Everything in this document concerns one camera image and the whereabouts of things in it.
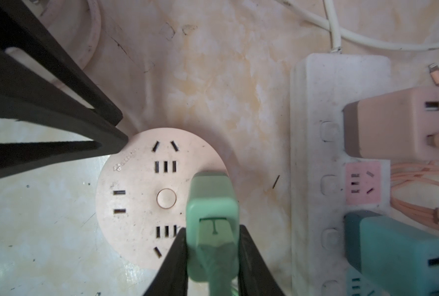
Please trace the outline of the teal charger plug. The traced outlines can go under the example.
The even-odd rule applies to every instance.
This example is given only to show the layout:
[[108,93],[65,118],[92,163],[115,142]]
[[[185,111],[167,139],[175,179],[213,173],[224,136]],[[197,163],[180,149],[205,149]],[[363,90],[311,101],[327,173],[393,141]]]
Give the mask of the teal charger plug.
[[344,217],[350,266],[392,296],[439,296],[439,237],[369,210]]

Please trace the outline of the pink charger plug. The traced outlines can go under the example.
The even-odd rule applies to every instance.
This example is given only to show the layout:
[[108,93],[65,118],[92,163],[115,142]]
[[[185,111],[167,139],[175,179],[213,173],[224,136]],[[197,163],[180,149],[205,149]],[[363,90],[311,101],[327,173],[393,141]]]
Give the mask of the pink charger plug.
[[344,107],[344,147],[363,159],[439,160],[439,87],[420,86]]

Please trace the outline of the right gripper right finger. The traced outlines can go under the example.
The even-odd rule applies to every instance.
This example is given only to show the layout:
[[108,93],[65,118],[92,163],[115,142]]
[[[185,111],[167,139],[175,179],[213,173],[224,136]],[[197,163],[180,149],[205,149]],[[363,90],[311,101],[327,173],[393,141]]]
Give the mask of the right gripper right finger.
[[240,296],[284,296],[244,225],[239,227],[238,285]]

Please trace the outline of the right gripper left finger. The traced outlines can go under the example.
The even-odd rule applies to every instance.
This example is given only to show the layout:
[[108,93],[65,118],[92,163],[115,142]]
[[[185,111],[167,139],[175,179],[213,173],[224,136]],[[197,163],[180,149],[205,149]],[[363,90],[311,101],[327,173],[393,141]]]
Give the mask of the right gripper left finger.
[[187,290],[186,229],[181,228],[144,296],[186,296]]

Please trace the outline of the small green charger plug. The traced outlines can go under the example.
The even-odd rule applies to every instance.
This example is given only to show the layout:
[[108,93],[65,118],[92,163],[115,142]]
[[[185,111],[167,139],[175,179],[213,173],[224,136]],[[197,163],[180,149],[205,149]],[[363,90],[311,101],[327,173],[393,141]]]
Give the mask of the small green charger plug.
[[211,296],[231,296],[239,273],[239,204],[220,171],[196,173],[186,206],[187,274]]

